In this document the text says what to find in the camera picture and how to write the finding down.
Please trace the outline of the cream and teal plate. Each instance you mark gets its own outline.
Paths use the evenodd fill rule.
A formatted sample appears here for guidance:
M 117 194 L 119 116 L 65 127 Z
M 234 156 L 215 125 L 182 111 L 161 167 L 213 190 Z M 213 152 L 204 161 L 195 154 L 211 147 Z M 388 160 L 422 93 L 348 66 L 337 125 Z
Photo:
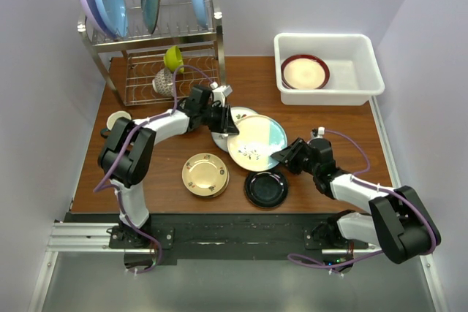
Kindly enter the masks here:
M 271 155 L 287 147 L 287 134 L 274 119 L 265 115 L 249 115 L 236 122 L 238 135 L 227 138 L 233 161 L 245 170 L 262 172 L 273 169 L 278 161 Z

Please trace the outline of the red rimmed cream plate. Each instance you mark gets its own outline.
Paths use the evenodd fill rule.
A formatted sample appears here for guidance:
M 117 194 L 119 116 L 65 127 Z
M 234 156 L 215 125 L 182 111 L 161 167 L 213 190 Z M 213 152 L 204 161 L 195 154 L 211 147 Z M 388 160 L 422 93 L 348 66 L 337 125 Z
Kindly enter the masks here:
M 326 86 L 330 70 L 320 58 L 309 54 L 297 54 L 281 65 L 282 82 L 290 89 L 316 90 Z

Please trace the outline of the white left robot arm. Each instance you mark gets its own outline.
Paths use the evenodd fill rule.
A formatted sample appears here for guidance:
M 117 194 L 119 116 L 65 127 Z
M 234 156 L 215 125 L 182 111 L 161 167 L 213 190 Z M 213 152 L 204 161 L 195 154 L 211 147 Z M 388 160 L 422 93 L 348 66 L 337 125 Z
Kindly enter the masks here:
M 118 200 L 120 220 L 129 226 L 125 238 L 135 248 L 151 241 L 151 230 L 143 191 L 154 146 L 171 137 L 186 134 L 199 126 L 213 133 L 237 135 L 227 97 L 230 85 L 194 85 L 188 97 L 177 100 L 172 108 L 152 117 L 131 120 L 118 118 L 98 156 L 104 172 L 95 192 L 112 188 Z

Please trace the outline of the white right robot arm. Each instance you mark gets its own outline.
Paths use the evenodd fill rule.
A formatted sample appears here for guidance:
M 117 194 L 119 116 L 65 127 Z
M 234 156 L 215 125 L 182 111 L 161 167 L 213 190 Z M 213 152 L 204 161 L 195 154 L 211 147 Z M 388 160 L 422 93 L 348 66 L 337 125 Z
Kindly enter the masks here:
M 351 240 L 374 244 L 389 260 L 401 264 L 431 254 L 441 243 L 441 234 L 414 188 L 381 186 L 344 171 L 336 165 L 327 139 L 298 138 L 271 156 L 293 174 L 309 173 L 321 194 L 360 208 L 343 213 L 326 229 L 330 246 L 343 248 Z

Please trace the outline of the white plastic bin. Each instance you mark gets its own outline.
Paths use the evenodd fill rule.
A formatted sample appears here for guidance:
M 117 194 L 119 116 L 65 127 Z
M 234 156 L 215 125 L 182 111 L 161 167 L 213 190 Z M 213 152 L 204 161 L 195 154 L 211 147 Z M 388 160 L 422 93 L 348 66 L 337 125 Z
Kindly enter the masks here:
M 371 40 L 364 34 L 280 33 L 273 38 L 276 87 L 288 105 L 358 106 L 385 90 Z M 330 76 L 320 89 L 287 86 L 282 64 L 292 56 L 315 56 L 327 65 Z

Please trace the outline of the white floral bottom plate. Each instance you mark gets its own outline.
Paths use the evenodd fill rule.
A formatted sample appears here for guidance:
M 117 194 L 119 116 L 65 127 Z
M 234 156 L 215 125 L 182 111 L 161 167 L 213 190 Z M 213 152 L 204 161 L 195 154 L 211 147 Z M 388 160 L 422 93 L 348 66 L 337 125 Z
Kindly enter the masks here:
M 231 115 L 235 123 L 237 123 L 242 118 L 245 118 L 250 115 L 256 115 L 256 114 L 257 114 L 256 111 L 248 107 L 232 107 L 231 108 Z M 218 148 L 220 148 L 224 152 L 228 152 L 228 147 L 227 147 L 227 138 L 229 137 L 228 134 L 220 134 L 220 133 L 212 132 L 211 137 Z

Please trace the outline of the black small plate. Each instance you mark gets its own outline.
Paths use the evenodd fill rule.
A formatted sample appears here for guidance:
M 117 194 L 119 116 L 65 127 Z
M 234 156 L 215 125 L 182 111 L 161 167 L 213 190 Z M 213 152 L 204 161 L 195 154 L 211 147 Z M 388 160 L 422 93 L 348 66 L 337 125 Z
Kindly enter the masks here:
M 246 198 L 263 209 L 280 206 L 286 200 L 288 192 L 287 178 L 276 170 L 250 172 L 244 182 Z

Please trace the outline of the cream yellow small plate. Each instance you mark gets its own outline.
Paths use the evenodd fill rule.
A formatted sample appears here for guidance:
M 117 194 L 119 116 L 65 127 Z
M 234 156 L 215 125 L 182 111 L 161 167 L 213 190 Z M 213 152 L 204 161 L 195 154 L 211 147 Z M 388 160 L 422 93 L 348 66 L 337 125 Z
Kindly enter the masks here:
M 226 164 L 216 155 L 199 153 L 186 160 L 182 172 L 186 189 L 198 197 L 216 197 L 229 181 Z

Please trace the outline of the red patterned white bowl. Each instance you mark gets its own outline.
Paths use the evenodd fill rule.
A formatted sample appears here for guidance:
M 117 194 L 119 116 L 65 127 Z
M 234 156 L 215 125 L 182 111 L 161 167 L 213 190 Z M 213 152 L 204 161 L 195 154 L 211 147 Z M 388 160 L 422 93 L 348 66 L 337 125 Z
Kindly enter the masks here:
M 153 90 L 163 97 L 174 97 L 173 73 L 165 67 L 152 80 Z

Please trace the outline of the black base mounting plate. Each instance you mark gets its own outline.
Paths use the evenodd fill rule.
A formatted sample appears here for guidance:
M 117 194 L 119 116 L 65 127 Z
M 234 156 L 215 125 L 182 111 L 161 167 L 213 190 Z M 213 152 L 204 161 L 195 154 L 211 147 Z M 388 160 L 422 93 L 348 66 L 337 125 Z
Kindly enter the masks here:
M 327 214 L 208 213 L 153 214 L 145 231 L 162 247 L 162 264 L 180 260 L 283 260 L 290 253 L 319 259 L 322 251 L 347 251 L 341 239 L 331 243 L 316 228 Z

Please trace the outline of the steel dish rack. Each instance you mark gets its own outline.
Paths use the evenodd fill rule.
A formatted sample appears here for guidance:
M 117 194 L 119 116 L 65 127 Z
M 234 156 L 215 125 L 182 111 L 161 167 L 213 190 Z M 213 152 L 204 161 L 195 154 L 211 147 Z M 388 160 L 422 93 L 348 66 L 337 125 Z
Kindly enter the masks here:
M 169 98 L 153 89 L 152 80 L 164 66 L 164 54 L 174 45 L 188 66 L 176 78 L 178 97 L 185 97 L 206 75 L 220 85 L 226 84 L 220 0 L 204 0 L 207 28 L 197 23 L 192 0 L 160 0 L 153 34 L 143 23 L 140 0 L 124 1 L 128 18 L 124 38 L 111 39 L 100 34 L 84 13 L 77 26 L 85 48 L 122 107 L 169 102 Z

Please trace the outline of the lime green bowl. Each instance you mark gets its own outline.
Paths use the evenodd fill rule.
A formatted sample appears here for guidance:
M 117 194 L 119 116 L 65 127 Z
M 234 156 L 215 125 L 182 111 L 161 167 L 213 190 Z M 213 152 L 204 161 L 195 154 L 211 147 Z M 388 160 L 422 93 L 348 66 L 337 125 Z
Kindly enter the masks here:
M 163 61 L 165 67 L 172 73 L 174 73 L 178 67 L 182 66 L 184 64 L 184 60 L 179 46 L 173 45 L 168 48 L 164 54 Z

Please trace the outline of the dark green mug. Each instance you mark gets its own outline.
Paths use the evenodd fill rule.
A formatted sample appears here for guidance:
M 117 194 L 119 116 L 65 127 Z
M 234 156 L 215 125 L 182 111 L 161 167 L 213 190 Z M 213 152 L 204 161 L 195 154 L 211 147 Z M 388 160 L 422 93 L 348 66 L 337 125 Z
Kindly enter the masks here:
M 115 122 L 119 118 L 126 118 L 126 119 L 131 120 L 132 116 L 131 116 L 130 113 L 128 113 L 127 111 L 123 111 L 123 110 L 116 111 L 116 112 L 112 113 L 111 115 L 109 115 L 109 117 L 107 118 L 107 121 L 106 121 L 106 127 L 99 132 L 99 134 L 100 134 L 100 136 L 102 138 L 104 138 L 104 139 L 108 138 L 108 136 L 109 136 Z

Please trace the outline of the light blue plate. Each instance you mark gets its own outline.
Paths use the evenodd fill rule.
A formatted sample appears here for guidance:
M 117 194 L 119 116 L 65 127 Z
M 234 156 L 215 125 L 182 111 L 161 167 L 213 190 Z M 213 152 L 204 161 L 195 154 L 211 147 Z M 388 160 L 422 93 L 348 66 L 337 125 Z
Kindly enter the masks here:
M 99 16 L 113 38 L 127 35 L 127 9 L 124 0 L 95 0 Z

